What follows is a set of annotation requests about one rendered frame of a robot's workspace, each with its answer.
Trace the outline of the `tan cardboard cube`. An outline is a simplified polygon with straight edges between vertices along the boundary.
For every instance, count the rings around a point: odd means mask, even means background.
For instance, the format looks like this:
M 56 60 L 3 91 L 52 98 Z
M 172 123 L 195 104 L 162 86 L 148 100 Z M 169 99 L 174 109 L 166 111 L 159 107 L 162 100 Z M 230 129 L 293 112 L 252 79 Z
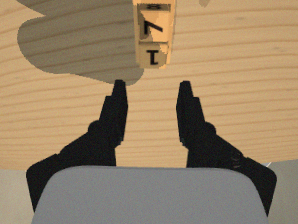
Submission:
M 141 69 L 165 69 L 167 42 L 139 41 L 139 63 Z
M 168 41 L 170 23 L 168 4 L 140 4 L 137 16 L 139 41 Z

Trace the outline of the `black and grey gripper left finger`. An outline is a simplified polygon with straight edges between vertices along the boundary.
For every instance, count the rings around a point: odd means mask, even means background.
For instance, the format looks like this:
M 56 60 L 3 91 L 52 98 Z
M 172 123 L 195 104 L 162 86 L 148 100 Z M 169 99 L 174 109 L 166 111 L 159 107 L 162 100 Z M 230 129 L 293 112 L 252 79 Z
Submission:
M 59 170 L 84 165 L 116 166 L 115 148 L 124 141 L 127 113 L 125 81 L 115 80 L 112 94 L 105 97 L 99 120 L 89 124 L 88 132 L 62 148 L 59 154 L 55 153 L 27 169 L 26 179 L 34 212 L 45 185 Z

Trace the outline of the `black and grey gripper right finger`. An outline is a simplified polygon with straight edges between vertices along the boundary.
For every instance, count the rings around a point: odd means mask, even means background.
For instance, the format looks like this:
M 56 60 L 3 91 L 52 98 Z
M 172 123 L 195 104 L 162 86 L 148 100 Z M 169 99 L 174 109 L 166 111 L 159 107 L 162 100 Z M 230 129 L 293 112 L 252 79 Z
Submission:
M 277 182 L 274 171 L 244 157 L 216 134 L 215 126 L 205 122 L 200 99 L 193 96 L 190 81 L 180 82 L 176 113 L 179 140 L 188 149 L 186 168 L 223 168 L 242 173 L 254 183 L 268 217 Z

